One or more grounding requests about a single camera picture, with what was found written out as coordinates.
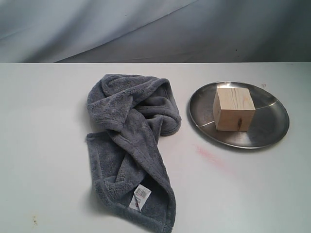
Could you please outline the white barcode label tag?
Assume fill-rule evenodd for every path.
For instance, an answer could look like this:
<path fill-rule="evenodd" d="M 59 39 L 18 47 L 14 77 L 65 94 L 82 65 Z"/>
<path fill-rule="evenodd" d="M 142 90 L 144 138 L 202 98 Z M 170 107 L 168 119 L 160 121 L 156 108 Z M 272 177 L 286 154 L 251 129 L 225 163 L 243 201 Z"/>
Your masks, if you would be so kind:
<path fill-rule="evenodd" d="M 141 212 L 144 204 L 151 195 L 152 191 L 145 186 L 139 184 L 135 189 L 129 207 Z"/>

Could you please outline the grey-blue fleece towel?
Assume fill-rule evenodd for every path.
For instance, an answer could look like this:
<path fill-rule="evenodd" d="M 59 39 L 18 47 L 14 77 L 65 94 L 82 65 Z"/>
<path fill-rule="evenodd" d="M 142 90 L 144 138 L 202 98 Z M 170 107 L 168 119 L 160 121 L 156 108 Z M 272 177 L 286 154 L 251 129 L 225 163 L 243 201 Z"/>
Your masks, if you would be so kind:
<path fill-rule="evenodd" d="M 86 142 L 93 188 L 103 206 L 150 231 L 170 233 L 176 201 L 158 150 L 159 138 L 181 126 L 170 82 L 107 74 L 91 89 L 86 106 L 97 129 Z M 129 207 L 139 184 L 152 191 L 141 212 Z"/>

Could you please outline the light wooden cube block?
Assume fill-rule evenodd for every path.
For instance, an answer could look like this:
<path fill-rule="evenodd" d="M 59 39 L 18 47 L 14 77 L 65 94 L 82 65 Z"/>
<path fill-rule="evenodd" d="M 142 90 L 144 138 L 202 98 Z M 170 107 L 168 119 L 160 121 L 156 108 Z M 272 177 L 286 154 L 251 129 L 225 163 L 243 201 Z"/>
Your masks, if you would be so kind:
<path fill-rule="evenodd" d="M 216 130 L 248 131 L 255 114 L 255 106 L 247 88 L 217 88 L 213 103 Z"/>

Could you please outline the round stainless steel plate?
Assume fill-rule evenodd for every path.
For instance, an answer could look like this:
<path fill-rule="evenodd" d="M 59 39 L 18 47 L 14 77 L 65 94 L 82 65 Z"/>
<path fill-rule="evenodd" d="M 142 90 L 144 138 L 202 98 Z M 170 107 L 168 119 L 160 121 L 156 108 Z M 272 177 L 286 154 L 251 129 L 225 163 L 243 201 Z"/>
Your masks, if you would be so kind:
<path fill-rule="evenodd" d="M 221 88 L 247 88 L 256 112 L 247 132 L 222 132 L 216 130 L 213 118 L 215 92 Z M 191 96 L 187 115 L 193 129 L 210 142 L 240 149 L 261 149 L 279 142 L 290 125 L 283 104 L 266 90 L 241 82 L 209 83 Z"/>

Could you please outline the grey backdrop cloth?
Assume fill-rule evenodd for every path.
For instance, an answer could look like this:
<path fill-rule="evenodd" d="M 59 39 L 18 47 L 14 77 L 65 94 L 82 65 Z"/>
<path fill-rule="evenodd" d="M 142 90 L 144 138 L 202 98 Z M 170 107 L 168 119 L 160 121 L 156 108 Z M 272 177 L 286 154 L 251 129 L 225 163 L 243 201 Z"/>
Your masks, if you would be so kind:
<path fill-rule="evenodd" d="M 304 62 L 308 0 L 3 0 L 0 60 Z"/>

